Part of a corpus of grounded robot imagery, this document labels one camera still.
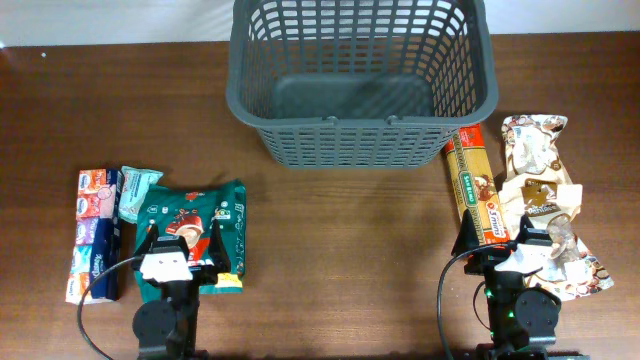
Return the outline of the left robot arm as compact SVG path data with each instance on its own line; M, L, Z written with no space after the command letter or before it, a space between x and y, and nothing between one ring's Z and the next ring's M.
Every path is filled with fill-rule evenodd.
M196 348L196 334L200 288L215 285L219 274L231 270L218 222L213 223L207 251L207 259L190 265L186 239L161 236L155 224L135 250L132 269L161 291L160 298L141 305L132 320L140 359L211 357L208 351Z

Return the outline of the green coffee snack bag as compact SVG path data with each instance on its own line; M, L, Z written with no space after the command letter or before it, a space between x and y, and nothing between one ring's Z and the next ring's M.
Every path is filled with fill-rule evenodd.
M230 270L215 285L200 287L202 295L240 294L246 273L246 188L236 179L213 190L173 190L152 185L137 215L136 242L140 247L151 226L159 234L182 236L189 248L188 263L213 261L209 246L219 238L230 259Z

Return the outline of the San Remo spaghetti packet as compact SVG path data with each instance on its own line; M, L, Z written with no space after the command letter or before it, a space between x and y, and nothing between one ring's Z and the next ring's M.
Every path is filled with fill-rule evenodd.
M511 239L479 124L462 127L444 147L460 218L471 217L479 245Z

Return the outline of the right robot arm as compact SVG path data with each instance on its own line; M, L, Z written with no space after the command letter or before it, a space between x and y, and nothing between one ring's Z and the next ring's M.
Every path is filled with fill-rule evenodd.
M556 343L555 327L562 307L560 298L540 287L526 287L520 272L498 269L519 245L540 245L547 250L551 244L546 231L534 228L528 217L522 216L520 232L514 240L481 245L471 212L463 213L451 252L453 258L444 267L438 287L443 287L449 267L462 258L471 259L464 268L466 274L484 277L478 288L483 289L487 297L491 342L479 344L471 356L473 359L571 360L585 357L578 352L547 351L548 346Z

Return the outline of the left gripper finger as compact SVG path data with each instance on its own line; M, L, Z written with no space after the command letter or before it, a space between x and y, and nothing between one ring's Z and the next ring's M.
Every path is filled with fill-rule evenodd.
M208 246L208 254L214 267L222 273L231 271L231 261L222 240L220 224L214 219L211 224L211 237Z
M134 252L135 257L143 257L148 254L152 248L152 245L156 242L159 237L158 226L156 224L152 224L148 227L146 236L142 243L136 248Z

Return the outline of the Pantree white rice bag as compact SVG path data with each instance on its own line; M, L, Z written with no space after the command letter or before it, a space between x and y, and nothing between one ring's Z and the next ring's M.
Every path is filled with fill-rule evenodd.
M505 144L504 188L541 183L572 185L556 146L568 118L562 115L512 115L504 119L501 132Z

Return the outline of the multicolour tissue pocket pack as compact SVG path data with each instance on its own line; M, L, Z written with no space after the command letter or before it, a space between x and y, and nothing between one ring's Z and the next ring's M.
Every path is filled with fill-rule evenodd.
M76 198L76 236L65 301L87 304L115 301L118 275L111 272L91 282L119 262L121 221L118 205L122 173L117 169L79 172Z

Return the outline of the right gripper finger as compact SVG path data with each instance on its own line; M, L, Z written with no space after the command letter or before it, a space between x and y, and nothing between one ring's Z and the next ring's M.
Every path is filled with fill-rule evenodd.
M456 241L451 251L452 256L458 256L468 250L475 249L479 246L479 238L477 235L473 216L464 214L461 220L461 226Z
M550 245L551 237L546 230L536 229L527 215L520 220L517 243L524 245Z

